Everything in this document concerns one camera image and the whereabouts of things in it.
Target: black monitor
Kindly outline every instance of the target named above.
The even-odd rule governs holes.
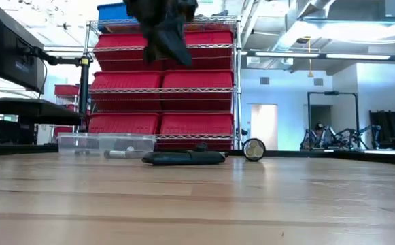
[[[43,92],[44,65],[39,58],[19,50],[43,44],[0,8],[0,78],[27,89]]]

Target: black cable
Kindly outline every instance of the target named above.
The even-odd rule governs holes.
[[[40,88],[40,92],[39,92],[39,97],[38,97],[38,99],[40,99],[40,97],[41,97],[41,92],[43,91],[43,89],[44,89],[44,87],[45,87],[46,78],[48,78],[48,66],[46,66],[44,60],[40,59],[40,61],[42,61],[43,66],[45,67],[46,73],[45,73],[45,79],[43,80],[43,84],[41,85],[41,88]]]

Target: clear plastic container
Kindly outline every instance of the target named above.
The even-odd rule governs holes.
[[[154,135],[99,134],[99,149],[106,159],[140,159],[154,151]]]
[[[62,155],[99,156],[99,136],[93,133],[59,133],[58,150]]]

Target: blue storage bin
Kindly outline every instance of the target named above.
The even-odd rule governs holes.
[[[126,4],[124,3],[99,5],[97,6],[97,9],[99,10],[99,21],[134,19],[133,17],[128,16],[126,12]],[[135,23],[137,23],[137,20],[130,22],[130,24],[135,24]],[[105,28],[104,24],[99,24],[97,28],[103,33],[109,32]]]

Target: wooden table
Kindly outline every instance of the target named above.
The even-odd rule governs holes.
[[[0,157],[4,244],[395,245],[395,165]]]

